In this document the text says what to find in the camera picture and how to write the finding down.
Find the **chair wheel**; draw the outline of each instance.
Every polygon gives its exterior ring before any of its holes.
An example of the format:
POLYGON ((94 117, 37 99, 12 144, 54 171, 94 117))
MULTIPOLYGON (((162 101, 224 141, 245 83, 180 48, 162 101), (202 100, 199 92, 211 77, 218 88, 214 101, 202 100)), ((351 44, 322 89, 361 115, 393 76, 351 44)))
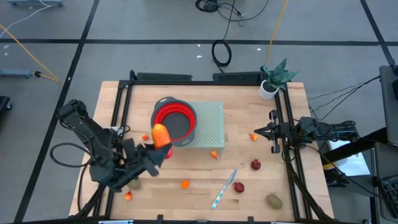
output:
POLYGON ((6 110, 9 111, 9 110, 11 110, 11 109, 12 109, 12 104, 8 103, 7 106, 6 106, 6 110))
POLYGON ((371 220, 362 220, 362 224, 372 224, 371 220))

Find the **yellow cable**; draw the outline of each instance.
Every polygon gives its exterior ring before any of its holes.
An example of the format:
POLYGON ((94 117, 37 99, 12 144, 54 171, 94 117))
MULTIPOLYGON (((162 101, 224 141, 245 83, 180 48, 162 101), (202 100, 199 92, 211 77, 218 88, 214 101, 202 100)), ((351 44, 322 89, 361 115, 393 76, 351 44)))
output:
POLYGON ((2 28, 10 37, 12 37, 25 51, 28 53, 41 67, 43 67, 46 71, 49 72, 50 75, 54 77, 54 81, 59 82, 59 79, 46 67, 44 66, 39 60, 37 60, 20 42, 17 40, 4 26, 0 24, 0 28, 2 28))
POLYGON ((51 79, 51 80, 56 81, 57 83, 59 83, 59 80, 56 80, 56 79, 54 79, 54 78, 51 78, 51 77, 49 77, 48 75, 40 74, 40 76, 43 76, 44 78, 48 78, 48 79, 51 79))
POLYGON ((280 22, 280 20, 282 19, 282 16, 284 15, 284 12, 285 12, 285 9, 286 9, 286 5, 287 5, 287 2, 288 2, 288 1, 289 1, 289 0, 285 0, 284 7, 283 7, 282 11, 281 11, 280 14, 279 14, 279 19, 278 19, 278 21, 276 22, 274 31, 272 32, 271 40, 269 41, 269 46, 268 46, 268 53, 267 53, 267 58, 266 58, 266 65, 267 65, 267 63, 268 63, 269 55, 271 54, 271 45, 272 45, 272 41, 274 40, 274 36, 275 36, 276 30, 277 30, 278 27, 279 27, 279 22, 280 22))

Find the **white paper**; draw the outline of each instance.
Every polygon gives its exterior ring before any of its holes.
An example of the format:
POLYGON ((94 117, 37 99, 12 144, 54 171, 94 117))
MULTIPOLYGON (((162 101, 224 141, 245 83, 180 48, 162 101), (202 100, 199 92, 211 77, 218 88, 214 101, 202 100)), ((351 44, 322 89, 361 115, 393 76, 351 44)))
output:
MULTIPOLYGON (((348 144, 349 141, 337 141, 332 142, 329 141, 329 147, 331 150, 334 150, 340 146, 344 146, 348 144)), ((365 159, 362 155, 362 152, 357 155, 352 155, 347 157, 346 159, 342 159, 337 162, 338 168, 344 172, 347 176, 356 176, 356 175, 370 175, 370 171, 368 166, 366 165, 365 159)))

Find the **food piece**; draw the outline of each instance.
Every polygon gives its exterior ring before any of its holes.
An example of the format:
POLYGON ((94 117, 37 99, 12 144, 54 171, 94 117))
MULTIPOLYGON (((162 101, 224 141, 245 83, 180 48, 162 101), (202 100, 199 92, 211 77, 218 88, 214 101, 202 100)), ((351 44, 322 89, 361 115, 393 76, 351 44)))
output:
POLYGON ((250 166, 254 170, 259 170, 260 167, 261 167, 261 163, 260 163, 260 161, 258 159, 255 159, 255 160, 251 161, 250 166))
POLYGON ((126 199, 126 200, 131 200, 131 199, 132 199, 132 193, 131 193, 130 190, 129 190, 129 192, 127 192, 127 193, 125 194, 124 199, 126 199))
POLYGON ((127 186, 131 189, 131 190, 139 190, 141 187, 141 181, 139 179, 134 179, 132 181, 130 181, 127 186))
POLYGON ((210 155, 211 155, 213 158, 215 158, 216 160, 218 160, 218 159, 217 159, 217 151, 216 151, 216 150, 213 150, 213 151, 210 153, 210 155))
POLYGON ((169 132, 163 124, 155 124, 154 128, 152 128, 152 139, 156 149, 172 142, 169 132))
POLYGON ((172 154, 173 154, 173 147, 171 147, 171 148, 169 149, 169 151, 167 152, 167 154, 166 154, 166 159, 172 157, 172 154))
POLYGON ((281 199, 274 194, 268 195, 266 197, 266 201, 269 204, 269 206, 271 206, 271 208, 273 209, 281 209, 283 206, 281 199))
POLYGON ((146 135, 146 134, 142 134, 141 138, 142 138, 142 140, 148 140, 149 139, 148 135, 146 135))
POLYGON ((189 185, 190 185, 189 180, 184 180, 183 182, 181 182, 181 188, 182 189, 189 188, 189 185))
POLYGON ((240 182, 235 182, 234 189, 237 193, 242 193, 242 192, 244 192, 244 185, 240 182))
POLYGON ((255 134, 249 134, 249 135, 250 135, 250 138, 251 138, 253 141, 257 140, 257 135, 255 135, 255 134))

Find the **white pot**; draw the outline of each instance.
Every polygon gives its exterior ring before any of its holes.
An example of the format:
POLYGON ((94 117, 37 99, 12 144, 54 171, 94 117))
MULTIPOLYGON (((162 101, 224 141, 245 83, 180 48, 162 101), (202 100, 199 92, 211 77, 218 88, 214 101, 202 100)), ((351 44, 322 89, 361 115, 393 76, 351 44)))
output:
POLYGON ((259 87, 259 96, 260 96, 262 99, 264 99, 264 100, 270 100, 270 99, 272 99, 272 98, 275 96, 275 94, 278 92, 279 88, 276 89, 275 92, 273 92, 273 93, 267 92, 267 91, 262 87, 266 81, 267 81, 267 80, 262 81, 262 83, 261 83, 261 85, 260 85, 260 87, 259 87))

